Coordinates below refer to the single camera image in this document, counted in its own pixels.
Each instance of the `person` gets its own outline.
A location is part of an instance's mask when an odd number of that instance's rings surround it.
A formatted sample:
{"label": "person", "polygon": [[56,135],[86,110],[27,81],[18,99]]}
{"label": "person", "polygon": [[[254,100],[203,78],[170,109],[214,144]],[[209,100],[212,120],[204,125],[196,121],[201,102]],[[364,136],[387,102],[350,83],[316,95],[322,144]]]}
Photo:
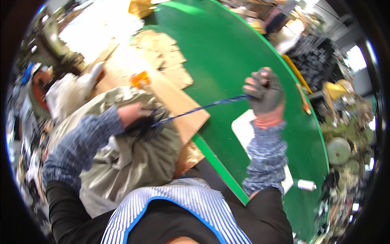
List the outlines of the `person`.
{"label": "person", "polygon": [[267,33],[264,35],[268,39],[271,34],[295,8],[297,2],[295,0],[271,0],[278,5],[273,7],[269,12],[267,19],[264,21]]}
{"label": "person", "polygon": [[82,170],[113,134],[146,116],[139,104],[112,106],[85,116],[48,155],[43,185],[54,238],[64,243],[293,243],[282,207],[287,144],[282,139],[284,91],[270,68],[246,78],[243,86],[255,112],[252,160],[243,182],[246,206],[226,201],[201,178],[180,177],[159,187],[130,192],[115,210],[91,218],[79,199]]}

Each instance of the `yellow bag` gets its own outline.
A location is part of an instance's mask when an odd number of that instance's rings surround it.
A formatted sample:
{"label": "yellow bag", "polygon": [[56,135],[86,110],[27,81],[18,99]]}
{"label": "yellow bag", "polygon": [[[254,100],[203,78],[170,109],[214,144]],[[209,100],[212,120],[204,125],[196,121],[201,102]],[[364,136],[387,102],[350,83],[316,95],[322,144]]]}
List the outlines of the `yellow bag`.
{"label": "yellow bag", "polygon": [[129,13],[142,19],[153,12],[151,0],[130,0]]}

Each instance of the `black sleeve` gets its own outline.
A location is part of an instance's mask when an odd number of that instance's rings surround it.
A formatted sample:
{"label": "black sleeve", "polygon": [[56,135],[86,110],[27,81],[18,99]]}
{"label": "black sleeve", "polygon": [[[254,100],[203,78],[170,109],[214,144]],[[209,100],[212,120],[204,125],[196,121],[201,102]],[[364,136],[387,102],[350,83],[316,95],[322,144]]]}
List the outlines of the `black sleeve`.
{"label": "black sleeve", "polygon": [[99,244],[114,210],[91,219],[78,194],[66,183],[47,184],[49,218],[57,244]]}
{"label": "black sleeve", "polygon": [[246,206],[228,204],[238,226],[252,243],[293,243],[293,230],[283,211],[282,194],[278,189],[261,190]]}

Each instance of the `white plastic bag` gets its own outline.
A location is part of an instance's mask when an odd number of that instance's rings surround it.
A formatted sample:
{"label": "white plastic bag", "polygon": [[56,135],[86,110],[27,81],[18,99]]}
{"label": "white plastic bag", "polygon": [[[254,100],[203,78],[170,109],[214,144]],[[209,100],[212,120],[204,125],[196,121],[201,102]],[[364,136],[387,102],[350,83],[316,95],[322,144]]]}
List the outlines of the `white plastic bag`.
{"label": "white plastic bag", "polygon": [[66,74],[61,80],[56,81],[46,93],[51,118],[61,123],[73,112],[87,103],[87,99],[95,87],[96,77],[103,68],[100,62],[92,69],[91,74],[78,77],[72,73]]}

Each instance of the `gray bag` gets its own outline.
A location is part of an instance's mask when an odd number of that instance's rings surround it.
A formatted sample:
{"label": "gray bag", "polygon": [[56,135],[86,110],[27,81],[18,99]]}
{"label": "gray bag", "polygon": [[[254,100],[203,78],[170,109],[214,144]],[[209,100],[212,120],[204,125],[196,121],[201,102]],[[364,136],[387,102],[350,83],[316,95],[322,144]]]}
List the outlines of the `gray bag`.
{"label": "gray bag", "polygon": [[[144,109],[157,109],[161,116],[167,109],[149,92],[130,86],[117,87],[102,93],[56,125],[50,135],[50,152],[61,138],[87,114],[101,114],[112,105],[121,107],[140,102]],[[168,183],[175,172],[182,147],[173,123],[147,142],[128,135],[116,135],[98,150],[90,171],[81,173],[80,199],[91,217],[115,209],[132,190],[143,186]]]}

